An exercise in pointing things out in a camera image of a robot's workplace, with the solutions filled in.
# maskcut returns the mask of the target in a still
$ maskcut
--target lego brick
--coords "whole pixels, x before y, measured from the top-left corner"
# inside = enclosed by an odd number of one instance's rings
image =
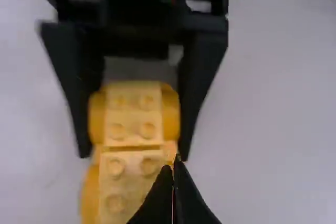
[[[107,88],[105,146],[160,145],[163,142],[158,82],[111,84]]]
[[[163,150],[102,153],[99,170],[100,223],[127,223],[142,205],[164,164]]]

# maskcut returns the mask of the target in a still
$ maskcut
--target black plastic frame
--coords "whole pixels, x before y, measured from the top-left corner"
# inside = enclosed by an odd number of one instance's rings
[[[228,0],[200,1],[211,2],[211,13],[173,0],[49,0],[58,22],[42,22],[40,34],[68,100],[80,157],[91,152],[87,104],[100,88],[103,57],[138,53],[166,59],[168,45],[179,44],[184,46],[177,68],[179,150],[187,160],[198,113],[228,44]]]

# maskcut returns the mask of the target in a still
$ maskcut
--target gray background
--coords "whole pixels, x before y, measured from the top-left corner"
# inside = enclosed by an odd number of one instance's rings
[[[89,160],[35,27],[45,0],[0,0],[0,216],[79,223]],[[336,223],[336,0],[230,0],[229,50],[187,166],[229,224]]]

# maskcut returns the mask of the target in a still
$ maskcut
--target lego stud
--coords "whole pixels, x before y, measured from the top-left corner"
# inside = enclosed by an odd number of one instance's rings
[[[121,195],[111,195],[106,200],[106,207],[111,214],[116,214],[125,209],[125,199]]]
[[[142,174],[145,177],[152,176],[159,169],[159,161],[154,158],[146,157],[140,164]]]
[[[112,108],[120,109],[125,105],[125,98],[123,96],[118,96],[112,100]]]
[[[122,160],[113,158],[108,161],[108,171],[114,179],[118,179],[125,171],[125,164]]]
[[[155,125],[152,123],[144,123],[140,127],[140,135],[145,139],[152,139],[155,137]]]
[[[143,110],[151,110],[154,107],[154,97],[145,95],[140,98],[140,108]]]
[[[113,123],[111,125],[111,137],[114,140],[123,140],[126,135],[125,127],[120,123]]]

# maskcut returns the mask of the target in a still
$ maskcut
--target yellow toy block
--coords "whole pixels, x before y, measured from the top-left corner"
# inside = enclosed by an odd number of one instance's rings
[[[125,224],[162,166],[172,165],[180,135],[179,96],[159,82],[118,82],[92,95],[95,145],[81,199],[83,224]]]

